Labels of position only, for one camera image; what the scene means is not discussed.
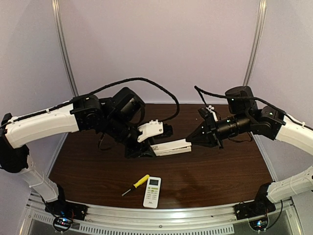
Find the slim white remote control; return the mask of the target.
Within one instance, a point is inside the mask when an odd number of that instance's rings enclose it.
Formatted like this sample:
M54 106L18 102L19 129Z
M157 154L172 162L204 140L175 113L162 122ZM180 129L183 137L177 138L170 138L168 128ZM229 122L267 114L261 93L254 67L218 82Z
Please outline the slim white remote control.
M151 146L156 156L167 156L192 151L192 144L186 139L154 144Z

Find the yellow handled screwdriver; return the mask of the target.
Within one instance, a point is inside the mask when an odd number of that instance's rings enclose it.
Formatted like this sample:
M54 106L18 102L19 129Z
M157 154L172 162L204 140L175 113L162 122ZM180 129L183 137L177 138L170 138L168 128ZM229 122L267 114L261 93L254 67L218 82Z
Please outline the yellow handled screwdriver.
M141 186L143 183L145 183L149 179L149 177L150 177L149 174L146 174L145 176L143 176L136 183L134 183L131 188L129 188L126 192L124 192L121 196L125 196L130 191L137 189L139 186Z

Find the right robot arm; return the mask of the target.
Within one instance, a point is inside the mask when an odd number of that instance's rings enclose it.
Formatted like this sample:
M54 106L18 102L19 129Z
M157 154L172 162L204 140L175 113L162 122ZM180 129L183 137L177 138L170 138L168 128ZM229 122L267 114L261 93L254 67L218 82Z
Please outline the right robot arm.
M224 95L214 94L195 87L200 96L225 98L230 117L216 119L208 107L198 110L203 122L186 137L192 145L223 148L223 140L251 132L293 145L309 154L313 153L313 129L295 120L284 110L255 97L249 86L231 88ZM259 188L255 201L274 204L294 195L312 190L313 168L282 181L264 184Z

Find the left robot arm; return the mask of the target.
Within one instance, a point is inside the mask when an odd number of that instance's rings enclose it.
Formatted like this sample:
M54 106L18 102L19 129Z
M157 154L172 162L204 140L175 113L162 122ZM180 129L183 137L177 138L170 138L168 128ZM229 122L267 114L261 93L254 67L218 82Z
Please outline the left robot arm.
M95 130L123 144L127 158L155 157L150 144L140 140L141 132L130 122L144 106L135 92L124 87L113 97L78 96L60 108L32 113L25 119L7 113L0 130L0 165L7 172L19 173L46 202L62 203L61 188L36 170L27 143L60 133Z

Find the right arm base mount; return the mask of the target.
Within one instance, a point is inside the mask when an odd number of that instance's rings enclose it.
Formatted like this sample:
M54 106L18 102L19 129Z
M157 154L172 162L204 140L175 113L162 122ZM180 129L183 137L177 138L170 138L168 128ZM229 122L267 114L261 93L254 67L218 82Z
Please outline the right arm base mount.
M237 220L247 219L250 228L258 233L268 228L268 214L276 210L274 204L269 203L266 205L264 202L260 201L241 202L236 204L233 208Z

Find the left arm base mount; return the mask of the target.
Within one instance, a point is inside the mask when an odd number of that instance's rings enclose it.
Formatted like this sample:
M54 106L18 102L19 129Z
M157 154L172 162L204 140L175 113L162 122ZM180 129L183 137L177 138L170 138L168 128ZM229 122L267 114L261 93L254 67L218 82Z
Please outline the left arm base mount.
M88 206L84 204L72 203L72 202L46 202L45 211L49 212L53 217L52 226L60 233L67 232L74 223L74 220L85 220Z

